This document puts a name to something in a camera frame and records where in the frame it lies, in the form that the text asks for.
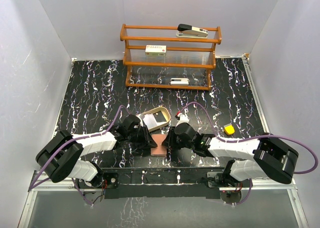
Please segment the pink leather card holder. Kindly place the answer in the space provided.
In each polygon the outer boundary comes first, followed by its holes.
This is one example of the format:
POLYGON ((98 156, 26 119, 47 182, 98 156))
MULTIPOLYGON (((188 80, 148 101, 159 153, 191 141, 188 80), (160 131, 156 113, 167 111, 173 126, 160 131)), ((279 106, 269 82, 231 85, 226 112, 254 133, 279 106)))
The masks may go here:
POLYGON ((167 155, 167 148, 162 145, 164 142, 166 135, 165 134, 153 134, 151 136, 153 140, 156 142, 157 147, 150 149, 151 156, 166 156, 167 155))

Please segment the beige wooden tray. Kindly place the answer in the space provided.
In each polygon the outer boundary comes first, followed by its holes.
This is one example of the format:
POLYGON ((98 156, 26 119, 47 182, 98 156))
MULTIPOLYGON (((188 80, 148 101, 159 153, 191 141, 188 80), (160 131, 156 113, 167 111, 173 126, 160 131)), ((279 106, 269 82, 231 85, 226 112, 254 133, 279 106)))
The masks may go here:
POLYGON ((170 116, 169 111, 168 111, 167 108, 165 108, 165 107, 156 107, 156 108, 153 108, 153 109, 151 109, 151 110, 149 110, 149 111, 145 111, 145 112, 139 114, 138 116, 140 116, 141 119, 142 119, 144 114, 155 113, 155 112, 157 112, 157 111, 162 111, 162 113, 163 113, 163 115, 165 116, 167 122, 164 123, 164 124, 162 124, 162 125, 160 125, 160 126, 158 126, 158 127, 148 129, 149 132, 152 132, 152 131, 161 129, 161 128, 167 126, 167 125, 170 123, 171 116, 170 116))

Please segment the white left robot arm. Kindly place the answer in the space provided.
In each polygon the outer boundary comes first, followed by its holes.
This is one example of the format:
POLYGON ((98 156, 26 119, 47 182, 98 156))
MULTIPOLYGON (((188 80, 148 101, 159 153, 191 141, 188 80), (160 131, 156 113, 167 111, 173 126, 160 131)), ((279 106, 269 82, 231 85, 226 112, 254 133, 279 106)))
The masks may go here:
POLYGON ((99 187, 103 182, 102 171, 96 164, 81 160, 81 157, 112 151, 127 143, 136 149, 157 147, 145 122, 137 116, 129 115, 123 122, 113 124, 102 132, 76 135, 66 130, 60 131, 37 154, 35 160, 53 183, 69 177, 99 187))

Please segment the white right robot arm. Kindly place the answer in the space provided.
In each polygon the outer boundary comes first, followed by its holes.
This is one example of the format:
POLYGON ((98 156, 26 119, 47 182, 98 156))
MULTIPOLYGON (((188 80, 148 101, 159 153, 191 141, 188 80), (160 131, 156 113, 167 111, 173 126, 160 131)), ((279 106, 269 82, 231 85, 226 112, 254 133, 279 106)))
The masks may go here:
POLYGON ((201 157, 229 157, 223 172, 211 179, 217 185, 228 186, 265 177, 290 184, 299 157, 296 150, 270 135, 222 140, 214 134, 200 134, 186 122, 171 127, 162 145, 168 150, 188 148, 201 157))

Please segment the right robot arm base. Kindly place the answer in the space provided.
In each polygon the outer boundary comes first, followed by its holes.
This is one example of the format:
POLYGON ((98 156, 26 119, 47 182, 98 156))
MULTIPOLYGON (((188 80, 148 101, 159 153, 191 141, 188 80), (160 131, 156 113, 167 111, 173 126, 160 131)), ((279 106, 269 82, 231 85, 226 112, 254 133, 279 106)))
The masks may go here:
POLYGON ((213 190, 213 199, 221 199, 222 196, 226 198, 242 197, 242 189, 244 183, 252 184, 250 181, 236 181, 232 177, 224 177, 222 172, 210 171, 198 178, 198 184, 203 184, 205 187, 213 190))

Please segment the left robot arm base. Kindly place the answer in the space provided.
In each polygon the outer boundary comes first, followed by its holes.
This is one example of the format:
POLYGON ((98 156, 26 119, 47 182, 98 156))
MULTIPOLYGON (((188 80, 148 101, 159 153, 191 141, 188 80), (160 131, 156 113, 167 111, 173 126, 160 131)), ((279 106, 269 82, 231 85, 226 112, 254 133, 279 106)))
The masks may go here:
POLYGON ((105 198, 107 189, 116 189, 119 187, 119 174, 114 172, 109 173, 99 171, 90 181, 87 181, 84 178, 72 178, 71 180, 73 182, 74 188, 80 194, 84 202, 91 208, 94 207, 99 198, 105 198), (101 194, 98 195, 94 200, 89 200, 86 197, 85 192, 80 188, 80 180, 84 182, 85 187, 100 189, 101 194))

